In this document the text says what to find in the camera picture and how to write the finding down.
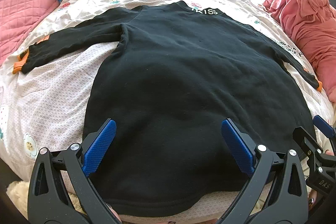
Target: pink quilted pillow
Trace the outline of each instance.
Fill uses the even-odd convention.
[[[57,0],[0,0],[0,66],[58,5]]]

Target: black sweatshirt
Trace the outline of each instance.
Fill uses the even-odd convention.
[[[206,193],[239,191],[247,177],[221,137],[228,117],[255,143],[277,152],[293,148],[300,159],[294,128],[315,137],[310,111],[283,61],[317,88],[314,76],[251,26],[183,1],[113,8],[53,33],[29,47],[22,72],[112,41],[120,42],[94,80],[83,138],[109,117],[117,123],[90,178],[119,214],[168,216]]]

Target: pink blanket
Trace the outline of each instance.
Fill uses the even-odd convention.
[[[328,0],[265,0],[267,12],[302,51],[336,102],[336,10]]]

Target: bed sheet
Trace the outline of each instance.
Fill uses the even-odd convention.
[[[0,68],[0,105],[6,113],[7,122],[6,131],[0,135],[0,157],[19,177],[25,181],[30,179],[37,152],[42,147],[46,146],[51,151],[63,150],[73,142],[81,142],[86,104],[93,80],[100,64],[118,42],[96,44],[68,54],[35,68],[27,75],[12,74],[16,56],[46,35],[76,26],[110,8],[122,6],[132,9],[138,5],[165,5],[176,1],[179,0],[63,0],[59,8],[47,16],[21,47],[7,58]],[[199,9],[219,8],[233,19],[251,25],[285,48],[309,72],[314,73],[303,54],[258,4],[250,0],[184,1],[190,7]],[[333,107],[325,92],[314,90],[291,65],[285,66],[300,87],[312,116],[318,114],[333,123]],[[322,147],[328,144],[317,129],[316,136]],[[67,189],[73,193],[66,174],[64,180]],[[177,224],[188,224],[220,217],[236,195],[237,192],[208,194],[187,211],[174,216],[174,221]],[[170,219],[121,217],[128,222],[148,224]]]

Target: crumpled pink cloth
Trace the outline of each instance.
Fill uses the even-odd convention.
[[[265,0],[267,12],[314,68],[331,102],[336,102],[336,10],[329,0]]]

